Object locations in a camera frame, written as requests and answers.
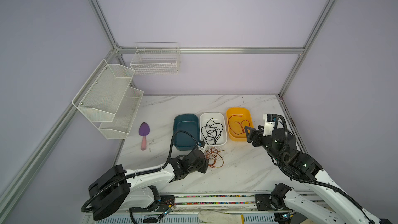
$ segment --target dark teal tray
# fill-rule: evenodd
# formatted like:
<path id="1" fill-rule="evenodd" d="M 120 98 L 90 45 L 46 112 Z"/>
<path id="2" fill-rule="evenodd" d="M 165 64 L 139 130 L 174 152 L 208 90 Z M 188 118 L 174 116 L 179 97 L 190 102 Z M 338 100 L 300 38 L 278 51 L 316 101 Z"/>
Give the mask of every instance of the dark teal tray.
<path id="1" fill-rule="evenodd" d="M 174 119 L 173 133 L 176 131 L 186 131 L 190 133 L 196 142 L 200 142 L 199 118 L 195 114 L 182 114 Z M 180 151 L 192 150 L 196 142 L 186 133 L 177 133 L 173 141 L 174 147 Z"/>

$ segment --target yellow bin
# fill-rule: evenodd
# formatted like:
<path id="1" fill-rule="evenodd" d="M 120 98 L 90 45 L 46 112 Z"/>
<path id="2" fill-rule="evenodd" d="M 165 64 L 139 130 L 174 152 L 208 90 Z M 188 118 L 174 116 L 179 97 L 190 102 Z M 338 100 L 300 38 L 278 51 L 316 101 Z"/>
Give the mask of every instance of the yellow bin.
<path id="1" fill-rule="evenodd" d="M 232 141 L 246 141 L 245 127 L 253 127 L 249 110 L 232 107 L 226 111 L 229 138 Z"/>

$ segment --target white wire basket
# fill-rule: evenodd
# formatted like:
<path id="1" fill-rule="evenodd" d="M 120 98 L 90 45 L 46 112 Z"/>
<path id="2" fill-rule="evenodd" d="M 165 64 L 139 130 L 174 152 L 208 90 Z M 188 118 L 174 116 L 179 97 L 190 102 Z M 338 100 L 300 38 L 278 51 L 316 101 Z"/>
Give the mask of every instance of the white wire basket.
<path id="1" fill-rule="evenodd" d="M 101 66 L 104 68 L 86 94 L 79 98 L 82 88 L 72 104 L 107 139 L 125 139 L 144 92 L 130 87 L 133 69 L 120 64 L 108 64 L 105 60 L 100 63 Z"/>
<path id="2" fill-rule="evenodd" d="M 178 42 L 136 42 L 130 66 L 135 75 L 176 75 L 180 67 Z"/>

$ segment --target white glove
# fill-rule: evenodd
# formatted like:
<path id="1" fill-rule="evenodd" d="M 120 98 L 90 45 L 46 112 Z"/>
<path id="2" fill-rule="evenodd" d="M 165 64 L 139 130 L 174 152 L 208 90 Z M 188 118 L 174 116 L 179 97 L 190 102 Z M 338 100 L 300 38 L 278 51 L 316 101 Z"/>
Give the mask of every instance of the white glove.
<path id="1" fill-rule="evenodd" d="M 198 217 L 206 223 L 243 224 L 243 215 L 224 214 L 216 211 L 203 210 L 198 213 Z"/>

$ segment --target marble tabletop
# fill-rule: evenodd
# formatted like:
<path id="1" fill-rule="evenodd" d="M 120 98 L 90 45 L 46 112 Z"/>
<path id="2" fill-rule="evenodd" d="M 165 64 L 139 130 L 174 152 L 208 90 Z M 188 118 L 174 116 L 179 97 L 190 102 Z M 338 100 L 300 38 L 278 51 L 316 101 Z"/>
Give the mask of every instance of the marble tabletop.
<path id="1" fill-rule="evenodd" d="M 180 114 L 219 112 L 226 118 L 230 107 L 247 108 L 254 127 L 263 125 L 264 113 L 284 115 L 275 95 L 182 95 L 142 97 L 130 135 L 124 142 L 117 164 L 125 169 L 143 169 L 164 163 L 167 159 L 173 132 L 173 120 Z M 142 137 L 138 128 L 148 123 L 147 149 L 141 150 Z M 224 165 L 208 167 L 206 174 L 193 172 L 185 179 L 168 183 L 162 193 L 206 192 L 255 192 L 271 191 L 275 184 L 284 183 L 296 191 L 308 191 L 301 183 L 290 181 L 271 162 L 262 147 L 253 147 L 247 142 L 234 142 L 228 138 L 222 147 Z M 173 147 L 172 157 L 188 154 Z"/>

